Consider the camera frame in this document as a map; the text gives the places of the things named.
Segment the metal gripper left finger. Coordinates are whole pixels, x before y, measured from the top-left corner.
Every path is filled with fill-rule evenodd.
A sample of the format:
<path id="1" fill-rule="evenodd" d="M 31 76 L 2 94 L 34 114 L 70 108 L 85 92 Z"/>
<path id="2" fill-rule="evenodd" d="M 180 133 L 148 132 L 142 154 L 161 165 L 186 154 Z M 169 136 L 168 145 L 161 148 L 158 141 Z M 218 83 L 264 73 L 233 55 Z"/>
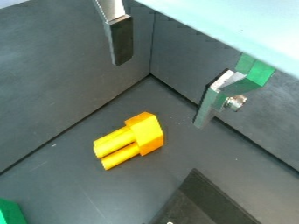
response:
<path id="1" fill-rule="evenodd" d="M 112 63 L 116 67 L 133 56 L 133 18 L 121 0 L 92 0 L 102 20 Z"/>

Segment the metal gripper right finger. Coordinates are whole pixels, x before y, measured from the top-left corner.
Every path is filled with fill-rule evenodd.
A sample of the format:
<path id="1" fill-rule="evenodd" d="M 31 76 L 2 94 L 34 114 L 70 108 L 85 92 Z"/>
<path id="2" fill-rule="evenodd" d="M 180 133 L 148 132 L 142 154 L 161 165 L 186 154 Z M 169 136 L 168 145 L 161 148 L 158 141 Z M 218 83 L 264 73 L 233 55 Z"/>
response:
<path id="1" fill-rule="evenodd" d="M 273 72 L 268 64 L 242 53 L 234 70 L 225 69 L 205 86 L 193 125 L 202 128 L 224 109 L 237 112 L 246 101 L 242 94 L 261 88 Z"/>

